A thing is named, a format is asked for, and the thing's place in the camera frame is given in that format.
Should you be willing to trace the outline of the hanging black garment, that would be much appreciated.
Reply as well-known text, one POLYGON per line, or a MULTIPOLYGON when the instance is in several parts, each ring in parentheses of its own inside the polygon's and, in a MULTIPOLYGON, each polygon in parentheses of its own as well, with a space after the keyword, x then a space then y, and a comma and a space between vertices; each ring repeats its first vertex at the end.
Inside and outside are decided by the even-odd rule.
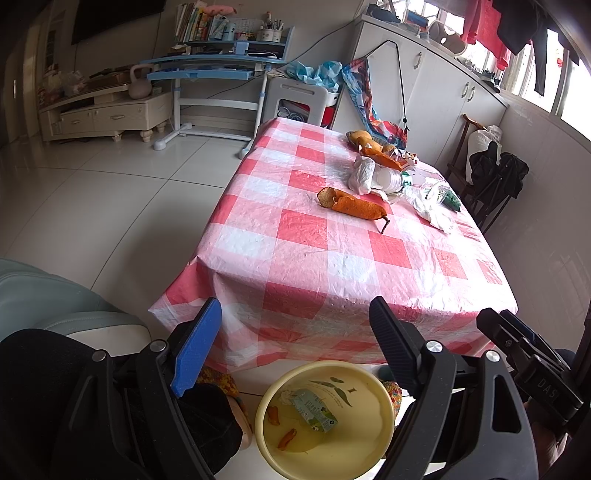
POLYGON ((569 59, 576 65, 579 56, 556 22, 537 2, 530 0, 493 0, 493 8, 500 14, 497 36, 514 55, 531 43, 535 60, 534 91, 541 96, 546 89, 548 31, 557 33, 560 45, 569 52, 569 59))

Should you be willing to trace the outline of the cream tv stand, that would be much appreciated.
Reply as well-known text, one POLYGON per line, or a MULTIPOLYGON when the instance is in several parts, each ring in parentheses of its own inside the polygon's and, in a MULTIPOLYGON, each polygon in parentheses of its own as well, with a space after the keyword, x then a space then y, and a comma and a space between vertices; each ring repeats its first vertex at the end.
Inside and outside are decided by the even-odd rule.
POLYGON ((105 88, 68 97, 39 110, 44 142, 111 137, 121 140, 126 131, 138 132, 149 143, 162 133, 172 114, 170 92, 132 99, 128 85, 105 88))

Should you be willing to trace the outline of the teal sofa seat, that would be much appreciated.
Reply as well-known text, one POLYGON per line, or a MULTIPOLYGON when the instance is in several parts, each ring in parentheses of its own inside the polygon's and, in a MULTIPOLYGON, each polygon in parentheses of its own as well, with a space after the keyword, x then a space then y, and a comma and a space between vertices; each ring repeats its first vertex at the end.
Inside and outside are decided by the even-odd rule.
POLYGON ((151 342, 137 317, 97 293, 28 264, 1 260, 1 337, 24 329, 64 335, 112 356, 137 353, 151 342))

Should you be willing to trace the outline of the clear plastic food box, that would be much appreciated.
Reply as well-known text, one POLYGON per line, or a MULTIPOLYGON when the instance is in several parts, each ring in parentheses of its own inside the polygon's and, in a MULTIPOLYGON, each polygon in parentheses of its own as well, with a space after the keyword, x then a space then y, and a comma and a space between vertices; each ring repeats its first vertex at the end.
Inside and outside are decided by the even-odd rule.
POLYGON ((426 193, 425 193, 425 199, 428 202, 442 205, 441 199, 442 199, 442 195, 446 189, 451 189, 450 186, 446 182, 439 181, 439 182, 430 184, 427 186, 426 193))

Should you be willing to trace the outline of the red white snack wrapper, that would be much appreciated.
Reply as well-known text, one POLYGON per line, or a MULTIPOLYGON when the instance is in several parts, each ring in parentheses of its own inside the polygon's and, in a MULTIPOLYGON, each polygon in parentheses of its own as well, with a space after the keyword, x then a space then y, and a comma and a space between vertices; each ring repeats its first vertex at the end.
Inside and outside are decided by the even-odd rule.
POLYGON ((419 161, 416 153, 396 150, 392 158, 400 165, 402 171, 414 169, 419 161))

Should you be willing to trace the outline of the blue children's study desk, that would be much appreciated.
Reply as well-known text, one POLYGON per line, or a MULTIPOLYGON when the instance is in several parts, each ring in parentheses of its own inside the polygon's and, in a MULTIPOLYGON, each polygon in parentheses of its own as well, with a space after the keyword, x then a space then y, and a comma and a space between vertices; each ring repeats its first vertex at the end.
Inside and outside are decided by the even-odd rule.
POLYGON ((189 48, 218 47, 218 53, 187 53, 151 59, 154 71, 147 75, 152 82, 169 81, 172 92, 172 131, 154 142, 153 149, 164 150, 177 137, 195 136, 211 137, 239 141, 245 147, 239 151, 238 157, 245 158, 252 148, 257 130, 263 119, 263 104, 266 99, 266 86, 269 73, 274 67, 287 64, 287 53, 294 29, 287 27, 280 34, 277 42, 263 40, 207 40, 189 42, 189 48), (184 82, 228 81, 246 85, 259 81, 259 95, 249 100, 222 99, 218 93, 207 97, 186 97, 182 94, 184 82), (252 133, 247 135, 224 133, 221 131, 207 132, 195 127, 190 122, 181 121, 183 107, 207 107, 228 109, 232 111, 249 111, 254 114, 252 133))

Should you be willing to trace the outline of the woven fruit basket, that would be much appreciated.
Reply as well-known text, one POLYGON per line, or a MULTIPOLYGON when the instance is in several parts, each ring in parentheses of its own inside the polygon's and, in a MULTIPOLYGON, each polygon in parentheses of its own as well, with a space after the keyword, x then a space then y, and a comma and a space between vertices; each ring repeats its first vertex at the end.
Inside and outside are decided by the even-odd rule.
POLYGON ((388 155, 390 157, 404 157, 406 155, 406 151, 404 149, 400 149, 399 147, 396 147, 394 144, 388 142, 377 142, 376 139, 373 139, 370 142, 370 145, 374 150, 380 151, 383 154, 388 155))

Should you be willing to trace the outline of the blue crushed drink carton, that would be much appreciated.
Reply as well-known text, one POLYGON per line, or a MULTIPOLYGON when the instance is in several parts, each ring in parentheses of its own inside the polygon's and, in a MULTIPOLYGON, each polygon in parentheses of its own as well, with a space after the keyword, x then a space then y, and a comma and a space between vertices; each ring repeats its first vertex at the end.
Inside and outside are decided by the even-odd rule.
POLYGON ((297 390, 293 406, 311 430, 327 433, 339 423, 324 401, 311 390, 297 390))

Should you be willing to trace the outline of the black folding chair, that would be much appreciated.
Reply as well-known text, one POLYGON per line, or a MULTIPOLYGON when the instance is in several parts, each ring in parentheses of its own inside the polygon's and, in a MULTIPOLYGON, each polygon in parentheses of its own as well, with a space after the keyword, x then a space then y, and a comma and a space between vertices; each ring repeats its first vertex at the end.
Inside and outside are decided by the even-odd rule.
POLYGON ((516 155, 499 152, 499 144, 494 140, 470 153, 467 166, 473 217, 482 229, 493 211, 503 210, 510 199, 518 198, 530 169, 516 155))

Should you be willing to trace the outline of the crushed clear water bottle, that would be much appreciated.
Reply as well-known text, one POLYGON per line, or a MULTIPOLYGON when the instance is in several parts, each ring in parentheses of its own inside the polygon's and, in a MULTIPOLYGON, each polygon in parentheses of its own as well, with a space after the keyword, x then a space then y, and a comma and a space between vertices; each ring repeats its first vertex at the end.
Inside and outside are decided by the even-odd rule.
POLYGON ((362 155, 356 157, 353 171, 349 175, 349 189, 360 195, 399 194, 412 184, 412 176, 408 172, 381 166, 373 159, 362 155))

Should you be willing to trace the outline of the large white tissue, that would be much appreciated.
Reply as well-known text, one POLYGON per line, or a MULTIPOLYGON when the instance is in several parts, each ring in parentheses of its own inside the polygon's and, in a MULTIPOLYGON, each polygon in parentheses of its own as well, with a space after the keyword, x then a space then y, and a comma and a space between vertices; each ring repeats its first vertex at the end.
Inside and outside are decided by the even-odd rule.
POLYGON ((455 221, 462 212, 452 212, 442 205, 428 202, 425 199, 427 186, 433 183, 426 183, 422 187, 408 186, 403 192, 403 198, 414 208, 415 212, 432 227, 449 235, 454 230, 455 221))

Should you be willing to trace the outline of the light blue crumpled cloth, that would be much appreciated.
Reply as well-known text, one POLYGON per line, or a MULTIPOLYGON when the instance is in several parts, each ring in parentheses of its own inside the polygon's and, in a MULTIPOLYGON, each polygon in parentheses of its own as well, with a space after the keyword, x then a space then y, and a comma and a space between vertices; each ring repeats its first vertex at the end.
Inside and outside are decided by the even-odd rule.
POLYGON ((317 67, 295 61, 284 68, 288 77, 307 85, 324 87, 329 93, 338 93, 341 89, 341 71, 342 63, 338 61, 325 61, 317 67))

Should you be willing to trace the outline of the white balcony cabinet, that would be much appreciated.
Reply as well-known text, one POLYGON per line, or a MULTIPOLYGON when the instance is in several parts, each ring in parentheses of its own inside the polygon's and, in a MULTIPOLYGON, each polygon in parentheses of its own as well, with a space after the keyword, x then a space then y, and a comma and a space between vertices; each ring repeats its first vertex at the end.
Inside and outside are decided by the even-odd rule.
POLYGON ((369 61, 373 105, 382 120, 408 121, 408 149, 445 171, 464 128, 463 115, 501 123, 507 106, 454 57, 403 29, 362 15, 349 58, 369 61))

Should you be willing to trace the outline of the pink checkered tablecloth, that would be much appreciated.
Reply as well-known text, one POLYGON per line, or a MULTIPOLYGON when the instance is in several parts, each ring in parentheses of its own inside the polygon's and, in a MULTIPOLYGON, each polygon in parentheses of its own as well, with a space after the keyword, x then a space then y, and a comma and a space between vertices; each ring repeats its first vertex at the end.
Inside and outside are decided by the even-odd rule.
POLYGON ((383 222, 325 209, 318 191, 345 189, 355 158, 341 133, 283 118, 263 125, 151 314, 172 329, 217 299, 207 361, 221 372, 284 359, 381 363, 369 324, 376 297, 423 336, 480 353, 478 313, 516 311, 517 301, 474 220, 452 214, 442 232, 404 200, 383 222))

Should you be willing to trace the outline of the long orange peel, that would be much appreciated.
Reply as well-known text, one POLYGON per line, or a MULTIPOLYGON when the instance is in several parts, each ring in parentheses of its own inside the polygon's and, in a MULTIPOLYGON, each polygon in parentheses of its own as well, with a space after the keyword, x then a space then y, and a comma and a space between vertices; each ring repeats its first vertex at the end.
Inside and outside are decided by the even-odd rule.
POLYGON ((325 187, 318 191, 317 198, 322 207, 335 212, 367 221, 384 220, 385 224, 381 233, 384 233, 390 223, 388 212, 384 207, 356 198, 342 190, 325 187))

